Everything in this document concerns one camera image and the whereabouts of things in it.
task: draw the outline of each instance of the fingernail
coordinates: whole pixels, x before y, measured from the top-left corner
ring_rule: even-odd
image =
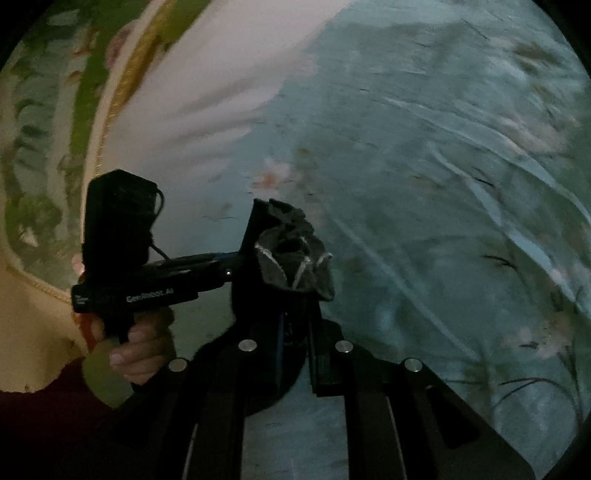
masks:
[[[118,353],[111,354],[111,365],[118,365],[123,362],[123,357]]]
[[[143,342],[146,338],[144,332],[129,332],[127,338],[130,342]]]

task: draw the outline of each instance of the hand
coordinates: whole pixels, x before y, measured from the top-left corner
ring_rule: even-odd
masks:
[[[176,357],[173,336],[168,328],[174,321],[173,311],[166,307],[135,314],[135,325],[129,329],[129,342],[111,350],[111,367],[125,379],[144,385],[168,361]],[[105,339],[105,325],[95,318],[91,325],[97,342]]]

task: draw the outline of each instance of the dark red sleeve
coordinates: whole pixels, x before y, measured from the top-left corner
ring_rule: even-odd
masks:
[[[41,391],[0,392],[0,476],[44,478],[55,459],[109,412],[111,409],[86,386],[82,359],[66,366],[59,378]]]

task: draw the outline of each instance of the silver screw head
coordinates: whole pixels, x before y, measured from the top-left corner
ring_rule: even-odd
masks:
[[[254,350],[256,350],[256,347],[256,342],[248,338],[238,344],[238,348],[243,352],[253,352]]]
[[[168,363],[168,369],[171,372],[178,373],[182,372],[188,365],[189,363],[184,358],[175,358]]]
[[[353,351],[353,344],[348,340],[339,340],[335,343],[335,348],[337,352],[350,353]]]
[[[420,360],[417,360],[416,358],[407,358],[404,361],[404,368],[411,372],[420,372],[423,368],[423,363]]]

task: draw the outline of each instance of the person's arm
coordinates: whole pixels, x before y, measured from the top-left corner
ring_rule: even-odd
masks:
[[[92,350],[104,340],[102,321],[96,316],[76,316]],[[113,369],[128,381],[147,382],[175,356],[172,310],[159,309],[136,315],[130,342],[114,348]],[[43,478],[69,446],[84,438],[112,409],[98,400],[85,383],[82,359],[67,365],[60,376],[35,393],[0,392],[0,452],[2,477]]]

